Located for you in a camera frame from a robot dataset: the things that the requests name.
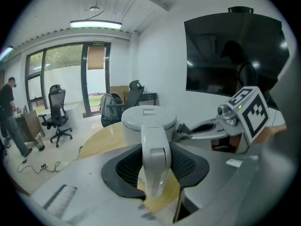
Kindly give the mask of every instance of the ceiling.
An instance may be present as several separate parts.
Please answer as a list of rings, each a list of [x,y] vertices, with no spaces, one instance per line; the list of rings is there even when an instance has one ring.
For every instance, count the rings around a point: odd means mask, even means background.
[[[7,45],[17,48],[49,33],[69,30],[71,20],[95,19],[121,22],[121,31],[144,32],[177,5],[190,0],[34,0],[20,16]],[[91,6],[100,8],[91,12]]]

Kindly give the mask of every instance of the black mesh pad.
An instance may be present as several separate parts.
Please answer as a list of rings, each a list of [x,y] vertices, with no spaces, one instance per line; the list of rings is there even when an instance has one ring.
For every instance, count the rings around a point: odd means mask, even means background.
[[[137,189],[138,175],[142,167],[142,145],[112,158],[102,168],[105,184],[117,195],[145,200],[145,193]]]
[[[201,156],[169,143],[171,151],[171,170],[180,184],[181,190],[195,186],[202,181],[209,172],[209,163]]]

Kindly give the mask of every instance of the black screen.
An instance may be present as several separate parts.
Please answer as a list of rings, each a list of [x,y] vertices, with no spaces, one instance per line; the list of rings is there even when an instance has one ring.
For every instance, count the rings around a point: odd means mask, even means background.
[[[186,90],[233,96],[258,86],[269,106],[289,52],[281,22],[251,13],[221,13],[184,22]]]

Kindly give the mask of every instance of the door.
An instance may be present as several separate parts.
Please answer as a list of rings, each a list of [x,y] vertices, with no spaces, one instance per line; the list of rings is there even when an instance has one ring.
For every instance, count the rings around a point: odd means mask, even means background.
[[[84,117],[99,114],[102,95],[110,93],[110,49],[111,43],[84,43],[81,62]]]

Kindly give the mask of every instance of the round table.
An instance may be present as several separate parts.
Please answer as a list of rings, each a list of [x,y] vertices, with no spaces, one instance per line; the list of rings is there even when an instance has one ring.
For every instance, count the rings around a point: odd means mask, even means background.
[[[90,137],[83,145],[78,159],[105,153],[124,146],[126,145],[122,123],[118,122],[101,129]],[[138,181],[137,188],[146,192],[145,184],[141,181]],[[179,193],[180,185],[170,170],[162,195],[160,197],[146,198],[143,203],[150,211],[157,211],[174,201],[179,196]]]

